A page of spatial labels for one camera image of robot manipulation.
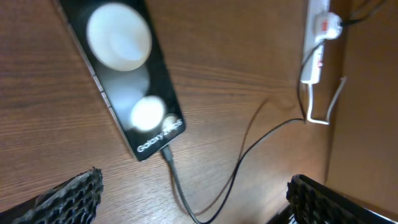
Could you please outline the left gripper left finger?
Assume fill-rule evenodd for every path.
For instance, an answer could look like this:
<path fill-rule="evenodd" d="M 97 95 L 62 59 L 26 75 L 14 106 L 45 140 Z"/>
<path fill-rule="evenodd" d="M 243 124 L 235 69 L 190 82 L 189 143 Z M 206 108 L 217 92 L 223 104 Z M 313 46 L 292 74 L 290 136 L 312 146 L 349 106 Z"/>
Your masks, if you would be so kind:
<path fill-rule="evenodd" d="M 94 167 L 1 212 L 1 223 L 92 223 L 103 190 L 102 170 Z"/>

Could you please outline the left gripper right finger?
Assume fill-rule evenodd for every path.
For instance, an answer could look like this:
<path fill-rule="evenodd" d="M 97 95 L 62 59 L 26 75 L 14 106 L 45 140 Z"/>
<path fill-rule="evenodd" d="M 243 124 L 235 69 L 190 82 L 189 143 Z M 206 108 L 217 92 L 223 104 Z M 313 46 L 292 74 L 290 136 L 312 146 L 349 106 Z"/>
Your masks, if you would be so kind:
<path fill-rule="evenodd" d="M 303 174 L 287 183 L 286 199 L 294 223 L 394 224 Z"/>

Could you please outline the black smartphone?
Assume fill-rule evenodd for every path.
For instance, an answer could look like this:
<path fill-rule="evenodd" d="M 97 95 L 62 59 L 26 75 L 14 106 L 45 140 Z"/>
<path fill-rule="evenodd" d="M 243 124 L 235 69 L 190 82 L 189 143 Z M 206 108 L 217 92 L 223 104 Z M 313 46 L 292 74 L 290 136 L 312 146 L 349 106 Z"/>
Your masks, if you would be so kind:
<path fill-rule="evenodd" d="M 144 161 L 182 134 L 185 120 L 146 2 L 58 5 L 134 157 Z"/>

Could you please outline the white USB charger adapter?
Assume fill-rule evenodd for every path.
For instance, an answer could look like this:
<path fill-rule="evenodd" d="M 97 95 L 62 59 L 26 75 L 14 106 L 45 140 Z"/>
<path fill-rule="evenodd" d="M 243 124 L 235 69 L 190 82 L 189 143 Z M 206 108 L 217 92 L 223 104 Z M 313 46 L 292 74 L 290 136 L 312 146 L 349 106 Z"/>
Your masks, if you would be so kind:
<path fill-rule="evenodd" d="M 315 17 L 314 34 L 315 40 L 337 39 L 342 31 L 342 19 L 333 12 L 323 12 Z"/>

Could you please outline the white power strip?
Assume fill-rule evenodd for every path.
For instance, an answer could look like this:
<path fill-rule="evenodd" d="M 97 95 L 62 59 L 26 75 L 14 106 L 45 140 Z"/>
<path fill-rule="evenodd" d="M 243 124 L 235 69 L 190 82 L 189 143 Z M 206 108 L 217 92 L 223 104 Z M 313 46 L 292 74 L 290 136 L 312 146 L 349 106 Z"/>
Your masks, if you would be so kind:
<path fill-rule="evenodd" d="M 304 84 L 316 84 L 320 81 L 324 47 L 315 34 L 315 19 L 330 9 L 330 0 L 308 0 L 305 38 L 303 43 L 303 70 L 300 81 Z"/>

